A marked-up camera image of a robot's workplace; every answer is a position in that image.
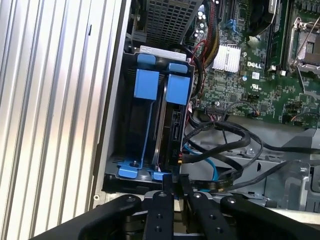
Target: motherboard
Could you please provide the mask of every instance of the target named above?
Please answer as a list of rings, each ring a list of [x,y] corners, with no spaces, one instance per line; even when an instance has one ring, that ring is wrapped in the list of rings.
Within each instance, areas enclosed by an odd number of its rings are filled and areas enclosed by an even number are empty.
[[[253,2],[215,1],[219,7],[219,53],[205,69],[202,94],[192,100],[195,109],[221,114],[228,105],[247,101],[259,110],[259,115],[246,105],[233,107],[229,114],[317,128],[317,115],[291,120],[304,112],[320,111],[320,21],[314,24],[320,16],[320,1],[274,1],[272,24],[255,36],[248,34]],[[200,12],[198,15],[191,36],[195,45],[208,32],[205,16]],[[223,51],[230,51],[227,60]]]

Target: heatsink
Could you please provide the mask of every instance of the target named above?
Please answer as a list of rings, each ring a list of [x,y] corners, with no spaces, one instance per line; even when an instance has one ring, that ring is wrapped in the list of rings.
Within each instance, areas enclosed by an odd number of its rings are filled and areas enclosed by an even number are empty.
[[[239,71],[241,48],[236,45],[221,44],[213,61],[215,70],[236,73]]]

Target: black fan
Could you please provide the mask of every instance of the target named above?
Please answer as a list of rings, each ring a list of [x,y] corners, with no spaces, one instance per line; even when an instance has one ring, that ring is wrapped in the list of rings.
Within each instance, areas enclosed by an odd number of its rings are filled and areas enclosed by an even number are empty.
[[[274,21],[278,0],[252,0],[249,36],[262,34]]]

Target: ribbed aluminum panel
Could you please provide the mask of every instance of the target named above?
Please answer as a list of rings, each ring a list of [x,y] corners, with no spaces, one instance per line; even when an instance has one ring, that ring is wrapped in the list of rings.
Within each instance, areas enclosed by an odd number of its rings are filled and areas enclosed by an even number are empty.
[[[230,44],[221,44],[213,61],[212,68],[236,73],[239,71],[241,48]]]
[[[0,0],[1,240],[88,210],[124,2]]]
[[[166,48],[181,43],[203,0],[147,0],[147,43]]]

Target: silver heatsink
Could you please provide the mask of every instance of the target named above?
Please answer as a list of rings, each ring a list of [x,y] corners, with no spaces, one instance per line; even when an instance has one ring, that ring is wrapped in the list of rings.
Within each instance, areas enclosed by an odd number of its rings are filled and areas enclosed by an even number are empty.
[[[239,71],[241,48],[230,44],[221,44],[212,68],[220,71],[236,73]]]
[[[203,0],[146,0],[147,43],[167,48],[181,43]]]

